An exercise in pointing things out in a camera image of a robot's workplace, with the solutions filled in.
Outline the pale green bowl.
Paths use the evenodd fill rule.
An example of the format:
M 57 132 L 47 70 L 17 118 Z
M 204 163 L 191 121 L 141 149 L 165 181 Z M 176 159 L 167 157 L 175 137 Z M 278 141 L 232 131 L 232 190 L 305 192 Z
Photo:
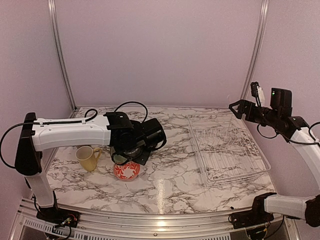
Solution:
M 128 156 L 122 156 L 120 154 L 117 154 L 113 146 L 110 148 L 110 156 L 111 156 L 111 160 L 118 166 L 123 166 L 132 160 Z

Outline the white red patterned bowl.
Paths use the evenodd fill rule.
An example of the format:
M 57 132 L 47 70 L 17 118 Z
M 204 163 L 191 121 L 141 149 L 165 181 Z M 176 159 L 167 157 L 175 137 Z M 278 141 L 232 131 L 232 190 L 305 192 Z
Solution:
M 132 181 L 140 173 L 141 166 L 138 163 L 130 161 L 125 165 L 113 165 L 113 174 L 121 181 Z

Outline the yellow ceramic mug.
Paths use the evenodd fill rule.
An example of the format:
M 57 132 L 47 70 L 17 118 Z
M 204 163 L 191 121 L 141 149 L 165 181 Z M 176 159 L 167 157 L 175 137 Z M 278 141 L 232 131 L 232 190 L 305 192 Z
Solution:
M 101 154 L 99 147 L 82 146 L 75 152 L 75 157 L 87 172 L 92 172 L 96 169 Z

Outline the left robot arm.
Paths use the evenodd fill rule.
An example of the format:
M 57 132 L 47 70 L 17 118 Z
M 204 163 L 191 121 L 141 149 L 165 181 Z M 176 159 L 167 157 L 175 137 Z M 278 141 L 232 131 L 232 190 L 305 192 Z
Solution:
M 165 131 L 156 118 L 139 122 L 120 111 L 91 117 L 69 119 L 37 118 L 30 112 L 24 122 L 6 130 L 1 141 L 15 128 L 21 128 L 15 162 L 12 169 L 25 176 L 44 215 L 53 223 L 63 219 L 63 211 L 56 206 L 56 196 L 42 174 L 42 152 L 70 146 L 108 146 L 114 164 L 129 162 L 145 165 L 151 152 L 167 143 Z

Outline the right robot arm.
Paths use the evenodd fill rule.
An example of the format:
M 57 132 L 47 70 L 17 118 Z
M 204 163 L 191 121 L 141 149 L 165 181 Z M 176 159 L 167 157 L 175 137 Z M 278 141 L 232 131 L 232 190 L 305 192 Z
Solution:
M 300 154 L 314 179 L 320 181 L 320 140 L 312 132 L 301 116 L 292 115 L 292 92 L 282 88 L 272 88 L 270 106 L 265 107 L 264 93 L 257 82 L 251 84 L 251 95 L 255 102 L 240 99 L 228 108 L 237 119 L 262 127 L 271 127 Z M 249 227 L 273 220 L 274 214 L 292 219 L 304 220 L 309 226 L 320 225 L 320 197 L 285 196 L 268 192 L 254 198 L 250 210 L 231 214 L 234 228 Z

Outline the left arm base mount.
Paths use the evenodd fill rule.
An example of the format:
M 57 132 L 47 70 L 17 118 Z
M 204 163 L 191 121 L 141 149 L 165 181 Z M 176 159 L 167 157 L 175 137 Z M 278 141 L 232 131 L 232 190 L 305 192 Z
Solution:
M 78 211 L 58 207 L 56 199 L 54 200 L 52 207 L 39 207 L 38 209 L 39 210 L 36 214 L 37 219 L 60 226 L 62 226 L 62 223 L 65 220 L 70 219 L 66 224 L 69 224 L 72 228 L 76 228 L 78 226 L 80 213 Z

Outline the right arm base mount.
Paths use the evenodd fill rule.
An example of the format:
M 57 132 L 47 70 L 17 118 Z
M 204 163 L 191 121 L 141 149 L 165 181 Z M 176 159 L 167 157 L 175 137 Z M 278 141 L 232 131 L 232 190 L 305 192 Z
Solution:
M 270 223 L 274 220 L 274 215 L 265 211 L 265 199 L 275 194 L 275 192 L 267 192 L 256 196 L 250 210 L 234 212 L 229 215 L 228 221 L 234 229 Z

